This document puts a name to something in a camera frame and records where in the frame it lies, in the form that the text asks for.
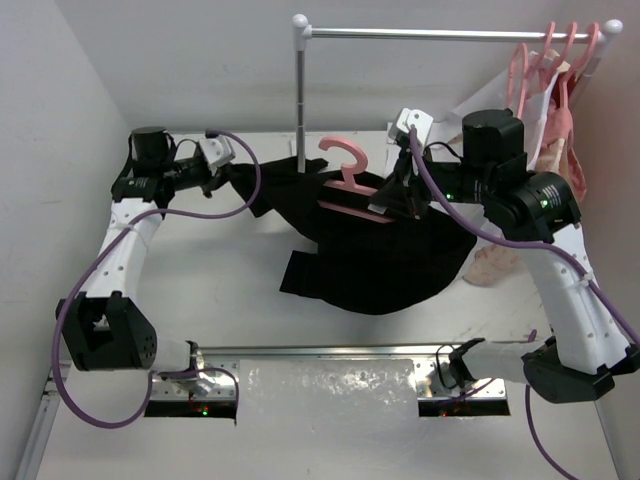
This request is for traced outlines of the black shirt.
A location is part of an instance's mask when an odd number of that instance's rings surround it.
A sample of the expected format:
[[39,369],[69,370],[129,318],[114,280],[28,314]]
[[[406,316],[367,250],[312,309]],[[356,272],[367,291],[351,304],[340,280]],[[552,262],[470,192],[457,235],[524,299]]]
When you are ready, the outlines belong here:
[[446,289],[475,250],[476,236],[435,209],[422,221],[380,224],[323,208],[318,197],[339,172],[322,158],[308,161],[305,173],[296,164],[293,157],[259,168],[231,163],[220,173],[222,183],[251,203],[254,217],[275,211],[316,244],[314,253],[292,252],[283,293],[355,313],[390,314]]

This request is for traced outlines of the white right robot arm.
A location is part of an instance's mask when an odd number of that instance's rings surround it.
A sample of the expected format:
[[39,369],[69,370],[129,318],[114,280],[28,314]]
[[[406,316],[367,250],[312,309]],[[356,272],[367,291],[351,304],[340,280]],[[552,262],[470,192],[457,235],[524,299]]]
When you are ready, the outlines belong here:
[[524,126],[509,110],[466,115],[449,162],[432,159],[432,126],[427,113],[404,108],[389,128],[403,179],[469,233],[519,252],[551,329],[532,343],[467,341],[441,367],[442,385],[501,378],[555,404],[600,399],[617,376],[638,370],[639,338],[597,284],[568,183],[528,168]]

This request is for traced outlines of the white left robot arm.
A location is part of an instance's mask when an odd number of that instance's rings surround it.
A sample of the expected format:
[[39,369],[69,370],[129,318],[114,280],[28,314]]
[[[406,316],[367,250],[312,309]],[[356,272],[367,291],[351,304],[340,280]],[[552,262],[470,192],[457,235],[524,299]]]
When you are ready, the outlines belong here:
[[139,309],[137,287],[151,241],[176,192],[213,190],[219,167],[233,160],[229,141],[207,135],[191,156],[163,127],[142,127],[128,138],[128,158],[111,187],[111,213],[100,252],[104,260],[70,303],[62,336],[81,371],[181,372],[192,345],[159,335]]

